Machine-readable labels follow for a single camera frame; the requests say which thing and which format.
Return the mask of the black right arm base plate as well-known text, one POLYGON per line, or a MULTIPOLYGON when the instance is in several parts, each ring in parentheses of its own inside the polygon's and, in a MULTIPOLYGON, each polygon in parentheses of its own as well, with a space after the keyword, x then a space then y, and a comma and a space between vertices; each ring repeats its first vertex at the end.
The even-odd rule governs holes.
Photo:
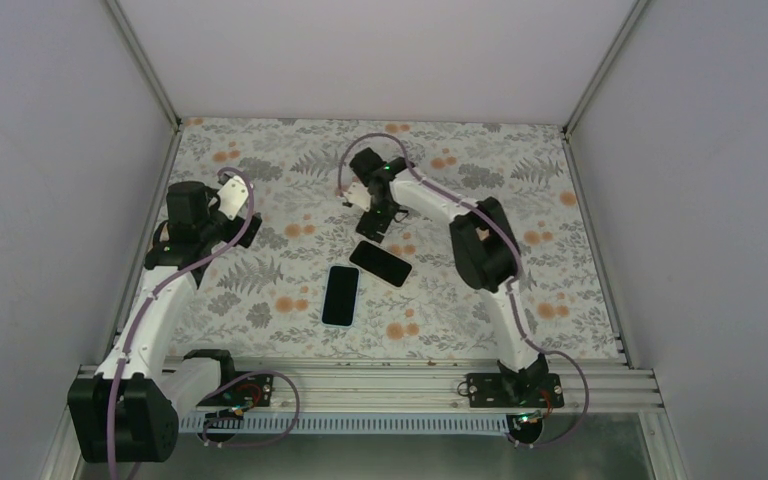
POLYGON ((563 387, 557 374, 549 373, 536 383, 516 386, 501 373, 470 373, 456 387, 471 408, 561 408, 563 387))

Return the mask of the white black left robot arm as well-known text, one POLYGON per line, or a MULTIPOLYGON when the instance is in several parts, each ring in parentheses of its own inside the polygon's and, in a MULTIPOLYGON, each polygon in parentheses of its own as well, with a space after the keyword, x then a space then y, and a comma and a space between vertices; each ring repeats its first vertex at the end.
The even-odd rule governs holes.
POLYGON ((252 188, 240 174, 218 189, 199 181, 167 191, 165 240, 144 261, 137 304, 107 357, 67 394, 81 455, 88 463, 163 462, 177 443, 178 423, 204 397, 215 405, 238 391, 228 352, 190 353, 172 373, 164 364, 174 331, 210 263, 251 245, 261 224, 252 188))

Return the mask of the black phone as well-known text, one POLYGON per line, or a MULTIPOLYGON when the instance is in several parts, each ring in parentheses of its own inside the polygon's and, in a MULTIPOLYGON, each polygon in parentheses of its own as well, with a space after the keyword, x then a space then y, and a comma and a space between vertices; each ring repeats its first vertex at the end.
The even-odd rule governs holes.
POLYGON ((402 287, 413 267, 407 261, 368 241, 360 241, 349 261, 390 286, 402 287))

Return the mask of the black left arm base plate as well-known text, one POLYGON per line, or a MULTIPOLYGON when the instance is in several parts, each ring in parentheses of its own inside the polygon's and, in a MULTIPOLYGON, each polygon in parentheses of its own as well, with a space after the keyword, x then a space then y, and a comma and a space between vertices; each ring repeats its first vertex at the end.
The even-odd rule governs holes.
POLYGON ((271 374, 254 375, 202 400, 197 408, 209 418, 242 418, 252 409, 270 406, 273 384, 271 374))

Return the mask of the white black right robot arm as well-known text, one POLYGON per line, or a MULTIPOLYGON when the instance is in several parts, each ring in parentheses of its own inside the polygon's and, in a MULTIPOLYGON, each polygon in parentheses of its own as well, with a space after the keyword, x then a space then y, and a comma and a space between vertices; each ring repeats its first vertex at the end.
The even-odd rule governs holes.
POLYGON ((356 232, 365 239, 380 243, 403 211, 447 226, 456 271, 479 293, 494 328, 503 397, 515 407, 530 404, 549 368, 545 355, 527 343, 521 252, 501 203, 460 196, 422 176, 405 158, 385 162, 370 148, 355 154, 349 168, 358 180, 344 198, 363 210, 356 232))

